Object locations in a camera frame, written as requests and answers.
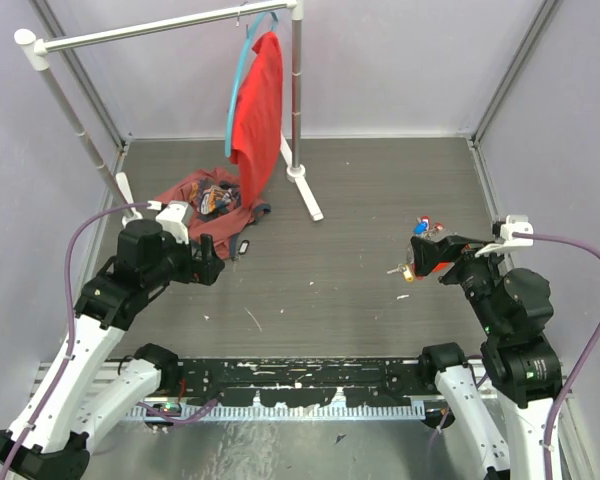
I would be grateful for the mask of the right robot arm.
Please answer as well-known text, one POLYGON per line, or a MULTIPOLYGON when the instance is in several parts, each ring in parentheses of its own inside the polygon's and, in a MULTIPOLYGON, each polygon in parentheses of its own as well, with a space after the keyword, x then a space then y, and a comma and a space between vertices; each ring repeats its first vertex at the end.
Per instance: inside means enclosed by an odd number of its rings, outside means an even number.
POLYGON ((544 336, 554 314, 549 282, 525 268, 499 270, 502 257, 533 245, 529 224, 499 226, 492 242, 448 235, 440 239, 413 236, 414 273, 424 277, 441 264, 450 269, 439 282, 458 285, 486 334, 481 354, 494 388, 519 409, 540 400, 547 404, 543 433, 537 448, 541 470, 548 478, 558 477, 557 416, 562 390, 562 371, 557 354, 544 336))

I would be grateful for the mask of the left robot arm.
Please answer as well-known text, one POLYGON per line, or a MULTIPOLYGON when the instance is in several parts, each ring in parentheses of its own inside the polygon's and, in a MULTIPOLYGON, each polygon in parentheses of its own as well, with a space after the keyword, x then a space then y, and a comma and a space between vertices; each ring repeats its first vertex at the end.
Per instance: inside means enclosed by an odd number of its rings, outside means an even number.
POLYGON ((224 268, 211 235, 177 238, 155 220, 136 220, 119 233, 117 252, 69 299, 69 329, 35 395, 0 430, 0 477, 78 479, 97 441, 135 404, 168 396, 182 381, 178 356, 149 343, 89 404, 88 388, 135 317, 173 282, 213 284, 224 268))

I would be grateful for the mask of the red handled keyring with keys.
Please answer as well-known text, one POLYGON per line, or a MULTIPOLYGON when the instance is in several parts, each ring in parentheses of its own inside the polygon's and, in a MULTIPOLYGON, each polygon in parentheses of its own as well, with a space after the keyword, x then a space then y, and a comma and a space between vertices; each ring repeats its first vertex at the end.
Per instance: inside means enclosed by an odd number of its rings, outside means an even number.
MULTIPOLYGON (((450 262, 440 262, 435 267, 431 269, 428 274, 433 274, 437 272, 442 272, 446 268, 450 267, 450 262)), ((386 272, 387 275, 399 274, 403 277, 403 279, 408 282, 414 282, 415 280, 420 280, 423 278, 424 268, 419 266, 416 262, 411 262, 410 264, 401 263, 396 267, 388 270, 386 272)))

